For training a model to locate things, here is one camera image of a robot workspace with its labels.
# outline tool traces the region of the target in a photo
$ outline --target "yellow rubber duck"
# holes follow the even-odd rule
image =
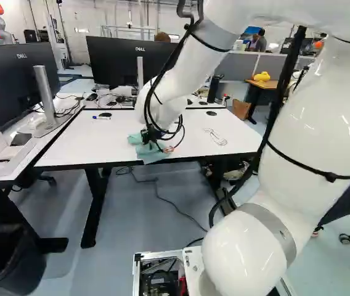
[[[271,79],[271,76],[269,76],[268,72],[261,72],[260,74],[255,74],[253,77],[253,80],[255,81],[268,81]]]

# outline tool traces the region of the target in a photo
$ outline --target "gray ring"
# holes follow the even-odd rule
[[[293,236],[282,221],[269,210],[255,203],[245,203],[238,207],[237,210],[255,217],[272,232],[282,246],[287,260],[287,267],[289,267],[297,256],[297,246]]]
[[[209,45],[223,50],[231,49],[239,37],[239,34],[233,34],[217,26],[205,15],[203,21],[197,25],[194,35]]]

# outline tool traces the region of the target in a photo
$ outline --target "black bag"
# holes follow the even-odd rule
[[[20,224],[0,224],[0,295],[27,295],[46,267],[33,237]]]

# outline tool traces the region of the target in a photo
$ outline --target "dell logo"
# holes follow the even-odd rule
[[[18,59],[27,59],[27,55],[26,54],[16,54]]]

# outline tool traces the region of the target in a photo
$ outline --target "desk leg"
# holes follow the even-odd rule
[[[249,112],[248,112],[248,120],[254,125],[257,124],[257,122],[256,120],[253,119],[252,116],[253,116],[254,110],[256,109],[257,103],[259,101],[259,97],[262,92],[263,90],[261,88],[251,85],[249,86],[249,91],[246,97],[246,101],[251,102]]]
[[[110,169],[103,170],[103,177],[100,176],[98,168],[85,169],[93,200],[83,231],[81,248],[88,249],[96,245],[96,234],[100,223],[100,215],[107,191]]]
[[[0,190],[0,223],[22,224],[34,237],[38,248],[44,254],[64,252],[68,245],[68,239],[66,237],[41,238],[19,211],[18,207],[9,199],[9,191],[10,189]]]
[[[226,160],[213,160],[210,161],[210,164],[212,175],[207,177],[207,180],[213,191],[214,198],[218,202],[219,200],[224,198],[224,193],[221,187],[221,181],[223,178],[223,174],[227,171]],[[224,202],[220,206],[220,209],[222,211],[222,214],[226,216],[232,212],[233,207],[235,207],[234,202],[232,200],[229,200],[228,202]]]

